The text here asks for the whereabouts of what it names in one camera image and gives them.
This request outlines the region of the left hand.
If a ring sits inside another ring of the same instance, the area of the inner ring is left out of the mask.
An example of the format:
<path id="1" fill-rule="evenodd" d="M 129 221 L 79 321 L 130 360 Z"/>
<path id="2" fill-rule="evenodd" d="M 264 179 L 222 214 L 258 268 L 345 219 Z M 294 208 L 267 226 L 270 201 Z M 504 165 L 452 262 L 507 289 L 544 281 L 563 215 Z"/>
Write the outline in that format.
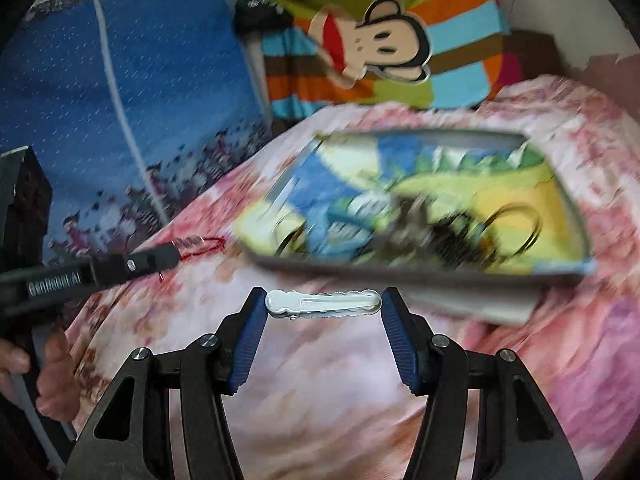
<path id="1" fill-rule="evenodd" d="M 1 341 L 1 395 L 17 404 L 12 374 L 26 374 L 30 369 L 27 353 Z M 38 412 L 58 422 L 71 422 L 80 409 L 80 392 L 74 375 L 74 362 L 64 330 L 54 330 L 44 345 L 44 365 L 37 378 Z"/>

